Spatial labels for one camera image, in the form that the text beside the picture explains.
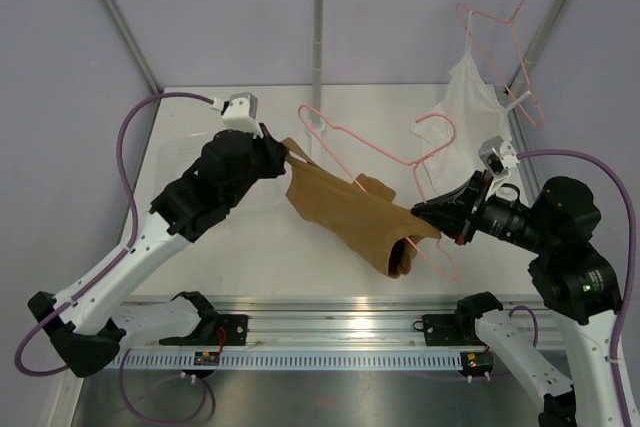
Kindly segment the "brown tank top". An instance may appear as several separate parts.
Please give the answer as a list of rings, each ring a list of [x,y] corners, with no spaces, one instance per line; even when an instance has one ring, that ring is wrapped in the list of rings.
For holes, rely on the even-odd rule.
[[[291,183],[286,197],[299,216],[334,233],[373,269],[389,278],[411,272],[416,245],[439,240],[433,226],[394,203],[396,193],[381,181],[360,174],[349,183],[317,165],[291,138]]]

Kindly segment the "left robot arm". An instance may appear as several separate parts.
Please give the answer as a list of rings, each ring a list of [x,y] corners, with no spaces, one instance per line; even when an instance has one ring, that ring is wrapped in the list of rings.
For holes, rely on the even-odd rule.
[[[256,182],[283,175],[287,153],[266,128],[257,134],[216,133],[200,157],[152,201],[128,243],[62,291],[36,293],[28,308],[63,367],[85,378],[121,351],[146,343],[217,344],[219,314],[197,291],[181,292],[164,304],[130,309],[122,304],[160,266],[224,221]]]

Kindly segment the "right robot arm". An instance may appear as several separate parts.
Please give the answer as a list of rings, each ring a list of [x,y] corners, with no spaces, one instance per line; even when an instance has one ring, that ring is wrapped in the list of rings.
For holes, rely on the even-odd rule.
[[[477,171],[411,212],[458,245],[481,232],[534,254],[528,273],[560,331],[571,374],[558,372],[489,292],[460,299],[451,314],[423,316],[427,345],[492,351],[534,403],[541,426],[633,425],[626,378],[608,351],[622,298],[613,267],[591,244],[601,214],[584,183],[554,177],[527,207],[491,193],[489,172]]]

